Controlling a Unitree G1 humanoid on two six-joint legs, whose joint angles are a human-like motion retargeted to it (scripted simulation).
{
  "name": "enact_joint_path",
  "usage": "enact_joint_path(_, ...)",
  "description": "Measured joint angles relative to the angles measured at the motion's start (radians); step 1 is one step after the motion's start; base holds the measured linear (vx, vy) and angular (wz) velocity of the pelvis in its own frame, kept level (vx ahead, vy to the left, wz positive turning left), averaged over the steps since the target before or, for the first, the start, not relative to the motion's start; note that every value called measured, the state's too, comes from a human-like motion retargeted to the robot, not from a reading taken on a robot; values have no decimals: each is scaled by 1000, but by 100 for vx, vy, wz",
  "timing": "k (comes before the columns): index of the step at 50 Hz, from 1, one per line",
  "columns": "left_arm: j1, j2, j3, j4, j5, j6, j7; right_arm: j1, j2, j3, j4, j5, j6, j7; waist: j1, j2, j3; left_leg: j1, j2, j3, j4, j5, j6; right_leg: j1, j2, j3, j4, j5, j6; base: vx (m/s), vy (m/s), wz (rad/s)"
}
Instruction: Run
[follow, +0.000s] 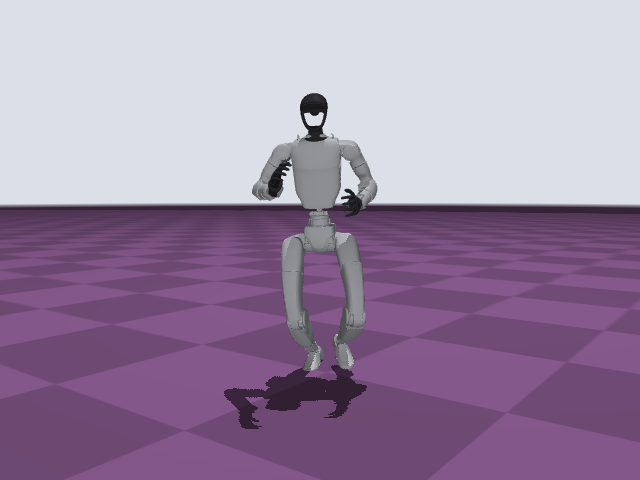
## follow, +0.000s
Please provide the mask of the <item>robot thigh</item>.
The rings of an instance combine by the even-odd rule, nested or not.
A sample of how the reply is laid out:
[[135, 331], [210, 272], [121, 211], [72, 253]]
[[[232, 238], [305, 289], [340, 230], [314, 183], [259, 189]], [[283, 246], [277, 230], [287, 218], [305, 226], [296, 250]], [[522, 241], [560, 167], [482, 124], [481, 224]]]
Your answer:
[[305, 329], [308, 310], [303, 308], [304, 233], [286, 238], [281, 247], [281, 277], [287, 320], [292, 330]]
[[346, 295], [342, 318], [347, 327], [361, 327], [365, 302], [363, 268], [357, 241], [350, 233], [335, 232], [334, 247]]

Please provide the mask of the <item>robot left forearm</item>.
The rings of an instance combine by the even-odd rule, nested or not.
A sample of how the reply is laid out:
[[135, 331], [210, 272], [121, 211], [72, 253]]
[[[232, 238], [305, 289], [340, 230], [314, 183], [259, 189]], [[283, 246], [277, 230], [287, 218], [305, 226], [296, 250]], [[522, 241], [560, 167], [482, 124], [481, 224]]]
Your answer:
[[[370, 203], [375, 198], [376, 193], [377, 193], [377, 184], [372, 179], [372, 180], [370, 180], [369, 186], [368, 187], [362, 187], [360, 189], [360, 191], [358, 192], [358, 194], [356, 195], [362, 201], [362, 207], [361, 207], [360, 210], [363, 210], [363, 209], [366, 208], [368, 203]], [[348, 205], [348, 208], [349, 208], [349, 205]]]

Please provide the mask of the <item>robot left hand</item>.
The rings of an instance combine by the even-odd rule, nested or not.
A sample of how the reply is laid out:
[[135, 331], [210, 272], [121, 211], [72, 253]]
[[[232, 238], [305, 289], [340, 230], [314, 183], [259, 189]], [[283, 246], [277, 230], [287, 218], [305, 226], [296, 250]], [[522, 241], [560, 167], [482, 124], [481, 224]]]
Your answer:
[[349, 199], [348, 202], [342, 203], [343, 206], [349, 205], [349, 208], [345, 208], [344, 211], [353, 211], [352, 213], [346, 214], [345, 216], [349, 217], [356, 215], [357, 213], [359, 213], [359, 210], [362, 207], [362, 201], [355, 195], [355, 193], [351, 189], [345, 189], [345, 192], [349, 193], [350, 195], [341, 197], [341, 199]]

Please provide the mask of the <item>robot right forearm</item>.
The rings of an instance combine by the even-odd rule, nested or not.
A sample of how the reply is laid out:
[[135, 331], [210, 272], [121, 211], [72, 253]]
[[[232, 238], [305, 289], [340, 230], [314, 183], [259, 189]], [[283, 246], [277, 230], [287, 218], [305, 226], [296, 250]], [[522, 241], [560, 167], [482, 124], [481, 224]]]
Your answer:
[[277, 193], [277, 197], [272, 197], [271, 195], [269, 195], [269, 189], [268, 189], [268, 184], [263, 184], [260, 181], [258, 181], [252, 189], [252, 193], [254, 196], [256, 196], [259, 200], [273, 200], [274, 198], [278, 198], [280, 197], [282, 191], [283, 191], [283, 186], [280, 189], [280, 191]]

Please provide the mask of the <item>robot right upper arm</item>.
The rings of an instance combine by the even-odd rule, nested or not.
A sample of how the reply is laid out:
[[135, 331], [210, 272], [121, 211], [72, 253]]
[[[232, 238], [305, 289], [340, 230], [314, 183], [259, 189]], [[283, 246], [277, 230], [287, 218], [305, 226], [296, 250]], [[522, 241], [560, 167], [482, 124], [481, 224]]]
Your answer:
[[[259, 181], [263, 184], [268, 184], [274, 171], [279, 167], [282, 162], [287, 162], [291, 159], [291, 148], [293, 143], [283, 143], [275, 147], [267, 161]], [[253, 193], [252, 193], [253, 194]]]

